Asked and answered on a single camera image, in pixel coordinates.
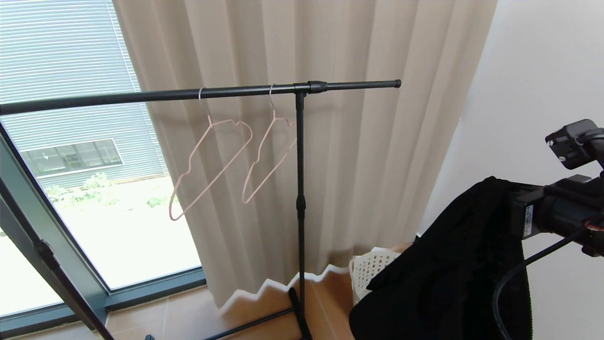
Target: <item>corrugated metal siding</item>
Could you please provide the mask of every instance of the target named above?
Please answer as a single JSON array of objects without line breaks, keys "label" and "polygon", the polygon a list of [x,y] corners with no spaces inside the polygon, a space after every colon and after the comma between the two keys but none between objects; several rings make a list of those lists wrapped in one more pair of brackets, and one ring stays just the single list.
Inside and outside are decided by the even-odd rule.
[{"label": "corrugated metal siding", "polygon": [[[111,0],[0,0],[0,102],[139,91]],[[111,180],[166,172],[145,104],[70,108],[3,117],[20,150],[113,138],[124,165]],[[81,185],[95,174],[40,178]]]}]

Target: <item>window pane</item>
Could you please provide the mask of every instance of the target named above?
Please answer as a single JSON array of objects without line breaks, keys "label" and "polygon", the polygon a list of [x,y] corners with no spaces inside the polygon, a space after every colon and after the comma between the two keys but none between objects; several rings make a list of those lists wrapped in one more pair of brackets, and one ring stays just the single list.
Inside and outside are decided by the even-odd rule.
[{"label": "window pane", "polygon": [[55,148],[28,151],[33,163],[43,175],[65,171],[63,159]]},{"label": "window pane", "polygon": [[97,148],[92,142],[76,144],[75,148],[80,154],[80,158],[84,162],[84,166],[87,168],[95,166],[103,166],[101,156],[98,154]]},{"label": "window pane", "polygon": [[63,302],[0,229],[0,315]]},{"label": "window pane", "polygon": [[57,151],[63,158],[63,163],[68,169],[78,170],[84,167],[84,163],[80,160],[76,149],[72,145],[58,146]]},{"label": "window pane", "polygon": [[113,141],[100,140],[98,142],[94,142],[94,144],[97,146],[97,149],[100,152],[105,164],[121,164],[120,155],[117,153]]},{"label": "window pane", "polygon": [[[111,0],[0,7],[1,103],[140,91]],[[109,287],[200,265],[186,220],[168,217],[172,180],[145,105],[0,120]]]}]

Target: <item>curtain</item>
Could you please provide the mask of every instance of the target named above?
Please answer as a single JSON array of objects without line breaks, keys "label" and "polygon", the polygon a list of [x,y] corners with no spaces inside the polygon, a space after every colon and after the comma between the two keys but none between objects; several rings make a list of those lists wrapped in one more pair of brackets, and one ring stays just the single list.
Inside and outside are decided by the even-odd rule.
[{"label": "curtain", "polygon": [[[308,80],[401,78],[400,89],[306,97],[306,271],[415,237],[457,126],[495,11],[493,1],[114,0],[143,90]],[[292,94],[274,95],[294,119]],[[297,269],[295,148],[249,204],[243,182],[271,122],[269,99],[148,103],[175,181],[213,120],[242,120],[252,142],[186,214],[208,288],[222,306],[237,289]],[[188,205],[249,138],[242,125],[210,132],[178,189]],[[276,123],[248,193],[295,138]]]}]

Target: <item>white plastic basket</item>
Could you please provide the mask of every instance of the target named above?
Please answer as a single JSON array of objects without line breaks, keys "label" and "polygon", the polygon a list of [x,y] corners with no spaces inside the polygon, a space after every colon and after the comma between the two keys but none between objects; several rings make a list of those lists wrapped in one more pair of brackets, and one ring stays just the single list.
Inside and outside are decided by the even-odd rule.
[{"label": "white plastic basket", "polygon": [[348,270],[352,279],[353,305],[359,303],[365,295],[371,292],[371,290],[367,290],[371,279],[399,255],[391,250],[376,250],[365,255],[355,256],[350,260]]}]

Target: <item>window frame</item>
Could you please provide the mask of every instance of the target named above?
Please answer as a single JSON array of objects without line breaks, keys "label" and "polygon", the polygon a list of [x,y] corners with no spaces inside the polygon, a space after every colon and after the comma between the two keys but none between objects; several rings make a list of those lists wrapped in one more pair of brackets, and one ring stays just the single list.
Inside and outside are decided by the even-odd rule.
[{"label": "window frame", "polygon": [[[85,298],[101,320],[106,320],[108,312],[206,285],[204,269],[199,266],[131,286],[110,289],[53,208],[1,122],[0,158],[0,177],[5,181],[8,191],[40,237],[50,243],[55,257],[78,290],[86,292]],[[14,217],[1,197],[0,210],[2,230],[6,236],[64,301],[0,316],[0,338],[24,335],[80,320],[70,308],[75,307],[73,298],[35,253],[22,223]]]},{"label": "window frame", "polygon": [[[101,154],[101,151],[99,150],[96,142],[105,142],[105,141],[108,141],[108,140],[111,141],[111,143],[113,144],[113,147],[115,149],[115,152],[117,153],[117,156],[120,158],[120,162],[119,163],[106,164],[105,160],[103,159],[103,155]],[[58,148],[61,148],[63,146],[72,146],[73,150],[78,155],[78,159],[82,162],[82,164],[85,164],[85,161],[82,158],[82,155],[80,154],[80,151],[76,147],[76,145],[78,145],[78,144],[84,144],[84,143],[92,143],[94,145],[94,148],[96,149],[97,154],[98,154],[98,159],[101,162],[103,162],[103,165],[89,166],[89,167],[84,167],[84,168],[81,168],[81,169],[73,169],[73,170],[67,170],[67,171],[58,171],[58,172],[52,172],[52,173],[44,174],[44,172],[42,172],[40,170],[40,167],[37,165],[37,163],[34,160],[34,158],[31,156],[31,154],[29,154],[29,152],[31,152],[31,151],[40,151],[40,150],[54,149],[55,152],[57,152],[57,155],[59,155],[59,157],[62,158],[61,161],[63,162],[63,164],[65,166],[67,166],[67,164],[65,163],[65,160],[63,159],[63,155],[59,151]],[[113,137],[111,137],[111,138],[102,138],[102,139],[93,139],[93,140],[85,140],[85,141],[77,142],[77,143],[63,143],[63,144],[58,144],[58,145],[53,145],[53,146],[47,146],[47,147],[44,147],[44,148],[24,149],[24,150],[19,151],[19,153],[20,153],[20,157],[21,158],[23,158],[22,154],[25,153],[27,155],[27,157],[29,157],[31,159],[32,165],[36,167],[37,172],[38,172],[37,178],[51,178],[51,177],[57,177],[57,176],[63,176],[63,175],[78,174],[80,172],[86,172],[86,171],[95,171],[95,170],[116,168],[118,166],[124,166],[124,165],[126,165],[126,162],[124,162],[124,158],[122,157],[122,155],[120,153],[120,150],[118,149],[117,144],[115,143],[115,139]]]}]

